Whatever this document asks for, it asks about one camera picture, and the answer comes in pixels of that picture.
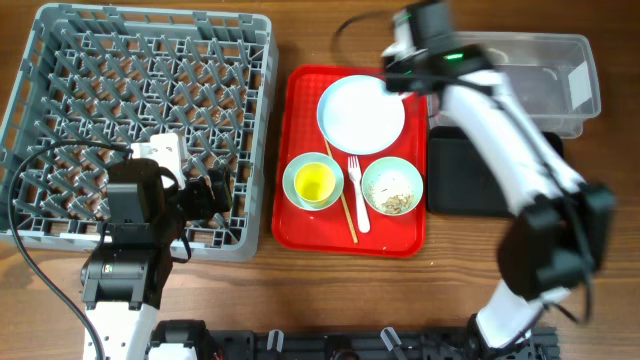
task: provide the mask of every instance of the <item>gray dish rack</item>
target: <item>gray dish rack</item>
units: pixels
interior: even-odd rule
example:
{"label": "gray dish rack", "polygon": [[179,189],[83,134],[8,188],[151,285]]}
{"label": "gray dish rack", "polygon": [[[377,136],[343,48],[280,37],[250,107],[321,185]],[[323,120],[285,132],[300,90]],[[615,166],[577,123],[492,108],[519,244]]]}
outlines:
{"label": "gray dish rack", "polygon": [[[193,257],[246,261],[257,250],[263,160],[278,49],[263,15],[48,4],[37,13],[0,128],[0,240],[19,164],[60,139],[128,145],[180,132],[183,173],[232,169],[233,206],[186,229]],[[23,174],[19,231],[34,248],[89,251],[109,217],[105,169],[121,155],[59,148]],[[181,242],[175,256],[185,256]]]}

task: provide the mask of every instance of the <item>white label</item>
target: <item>white label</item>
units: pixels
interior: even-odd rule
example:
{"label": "white label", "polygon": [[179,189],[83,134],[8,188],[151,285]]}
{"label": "white label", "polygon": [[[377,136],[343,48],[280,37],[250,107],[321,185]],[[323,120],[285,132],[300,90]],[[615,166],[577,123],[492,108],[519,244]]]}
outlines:
{"label": "white label", "polygon": [[583,62],[569,74],[569,91],[571,92],[571,105],[575,110],[585,101],[591,99],[591,81],[587,62]]}

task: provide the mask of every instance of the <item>clear plastic bin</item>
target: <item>clear plastic bin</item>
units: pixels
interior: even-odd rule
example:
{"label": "clear plastic bin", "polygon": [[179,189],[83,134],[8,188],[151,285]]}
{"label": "clear plastic bin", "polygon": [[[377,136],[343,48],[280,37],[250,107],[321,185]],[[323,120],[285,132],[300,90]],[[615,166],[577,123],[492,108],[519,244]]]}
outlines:
{"label": "clear plastic bin", "polygon": [[[525,110],[542,131],[563,138],[582,134],[600,114],[600,89],[589,41],[582,35],[460,32],[464,44],[485,46],[506,72]],[[430,127],[455,126],[444,115]]]}

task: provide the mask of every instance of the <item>red tray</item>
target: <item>red tray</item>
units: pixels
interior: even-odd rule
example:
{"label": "red tray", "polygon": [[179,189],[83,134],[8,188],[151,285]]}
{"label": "red tray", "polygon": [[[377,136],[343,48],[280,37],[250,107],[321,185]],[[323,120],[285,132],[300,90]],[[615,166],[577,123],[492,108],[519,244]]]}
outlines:
{"label": "red tray", "polygon": [[[296,69],[289,77],[271,223],[275,238],[283,246],[296,250],[409,257],[417,253],[424,244],[426,191],[416,209],[403,216],[384,216],[367,205],[371,231],[367,234],[357,231],[353,184],[346,171],[348,154],[333,146],[333,157],[344,173],[344,195],[356,228],[358,244],[353,243],[340,200],[325,210],[307,212],[291,204],[282,189],[282,175],[291,160],[307,152],[327,153],[316,120],[316,108],[324,90],[343,77],[376,71],[379,70],[305,65]],[[422,174],[423,181],[426,179],[426,100],[411,96],[404,100],[404,106],[406,118],[400,137],[379,153],[359,156],[363,172],[379,158],[397,156],[414,164]]]}

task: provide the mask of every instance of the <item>bowl with food scraps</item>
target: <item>bowl with food scraps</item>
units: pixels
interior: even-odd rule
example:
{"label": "bowl with food scraps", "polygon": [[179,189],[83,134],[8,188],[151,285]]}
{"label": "bowl with food scraps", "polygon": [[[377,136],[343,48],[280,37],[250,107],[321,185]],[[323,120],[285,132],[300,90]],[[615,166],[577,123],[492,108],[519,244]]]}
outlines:
{"label": "bowl with food scraps", "polygon": [[418,169],[398,157],[374,161],[362,176],[365,200],[383,215],[399,216],[410,212],[420,202],[423,191]]}

